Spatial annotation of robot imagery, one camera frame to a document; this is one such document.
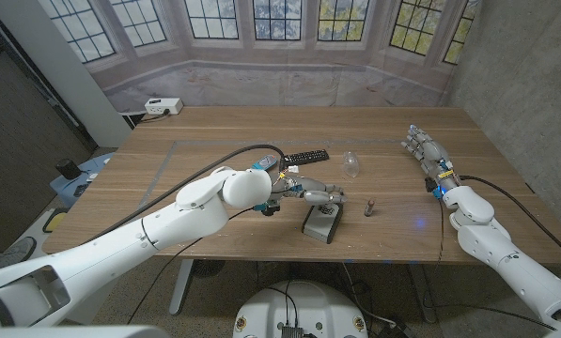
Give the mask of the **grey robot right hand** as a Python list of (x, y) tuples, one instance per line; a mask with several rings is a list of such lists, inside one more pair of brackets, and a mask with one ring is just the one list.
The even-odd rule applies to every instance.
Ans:
[(425, 131), (411, 125), (407, 139), (401, 145), (421, 163), (424, 173), (434, 181), (435, 188), (431, 189), (432, 192), (436, 191), (442, 196), (459, 186), (459, 179), (447, 151)]

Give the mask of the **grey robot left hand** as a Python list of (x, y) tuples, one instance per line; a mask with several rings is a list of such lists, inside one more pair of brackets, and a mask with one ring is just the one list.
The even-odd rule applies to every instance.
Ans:
[(347, 201), (342, 188), (334, 184), (324, 184), (312, 178), (299, 176), (287, 176), (284, 180), (282, 195), (303, 198), (310, 206), (344, 204)]

